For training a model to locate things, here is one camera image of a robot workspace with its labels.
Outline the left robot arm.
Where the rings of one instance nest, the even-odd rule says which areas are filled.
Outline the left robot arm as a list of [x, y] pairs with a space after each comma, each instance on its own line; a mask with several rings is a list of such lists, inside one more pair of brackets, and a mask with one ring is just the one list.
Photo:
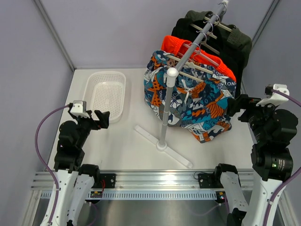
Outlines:
[[50, 201], [43, 226], [75, 226], [80, 211], [92, 188], [99, 191], [93, 197], [102, 198], [106, 188], [115, 188], [116, 174], [101, 173], [99, 166], [83, 164], [83, 146], [93, 130], [109, 127], [109, 112], [94, 111], [97, 120], [92, 118], [92, 111], [68, 113], [73, 118], [59, 127], [57, 151], [54, 169], [49, 170], [54, 180]]

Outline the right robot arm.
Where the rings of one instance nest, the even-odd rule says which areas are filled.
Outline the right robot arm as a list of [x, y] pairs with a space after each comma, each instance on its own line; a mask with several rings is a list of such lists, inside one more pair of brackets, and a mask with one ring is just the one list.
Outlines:
[[229, 226], [272, 225], [281, 194], [297, 176], [288, 146], [297, 134], [298, 118], [279, 108], [288, 100], [288, 95], [273, 93], [266, 99], [240, 95], [228, 101], [227, 114], [233, 116], [243, 111], [239, 120], [249, 123], [256, 139], [251, 151], [251, 199], [246, 201], [238, 170], [233, 165], [220, 163], [212, 173], [199, 172], [195, 179], [200, 188], [224, 189], [217, 201], [229, 209]]

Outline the patterned blue orange shorts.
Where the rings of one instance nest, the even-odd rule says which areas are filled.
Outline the patterned blue orange shorts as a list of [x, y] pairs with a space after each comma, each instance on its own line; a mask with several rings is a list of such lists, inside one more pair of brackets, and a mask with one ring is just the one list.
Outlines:
[[[168, 58], [163, 50], [153, 52], [144, 74], [144, 99], [146, 104], [162, 119], [166, 100], [167, 70], [177, 62]], [[213, 66], [200, 64], [213, 71], [213, 75], [184, 66], [181, 71], [203, 82], [181, 74], [175, 81], [170, 104], [168, 125], [188, 129], [201, 143], [213, 140], [232, 128], [226, 115], [227, 100], [234, 98], [236, 82], [218, 72]]]

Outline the cream hanger of patterned shorts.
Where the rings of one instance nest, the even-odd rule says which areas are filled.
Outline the cream hanger of patterned shorts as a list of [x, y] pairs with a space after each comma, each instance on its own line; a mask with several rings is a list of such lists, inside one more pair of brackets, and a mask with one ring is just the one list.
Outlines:
[[[166, 56], [167, 56], [168, 58], [174, 60], [174, 61], [177, 61], [177, 62], [180, 62], [180, 60], [181, 60], [180, 58], [178, 58], [178, 57], [176, 57], [176, 56], [173, 56], [173, 55], [171, 55], [171, 54], [166, 54]], [[203, 71], [203, 72], [205, 72], [205, 73], [207, 73], [207, 74], [210, 74], [210, 75], [213, 75], [213, 74], [214, 74], [213, 71], [208, 70], [208, 69], [205, 69], [205, 68], [200, 67], [200, 66], [197, 66], [197, 65], [195, 65], [193, 62], [186, 62], [184, 65], [188, 66], [190, 69], [197, 69], [197, 70], [199, 70], [199, 71]], [[203, 80], [201, 80], [200, 78], [197, 78], [197, 77], [194, 77], [194, 76], [192, 76], [192, 75], [189, 75], [189, 74], [187, 74], [187, 73], [185, 73], [185, 72], [182, 72], [181, 69], [177, 69], [177, 71], [178, 71], [179, 74], [181, 74], [181, 75], [183, 75], [183, 76], [185, 76], [185, 77], [191, 78], [191, 79], [196, 80], [196, 81], [199, 81], [199, 82], [203, 82]]]

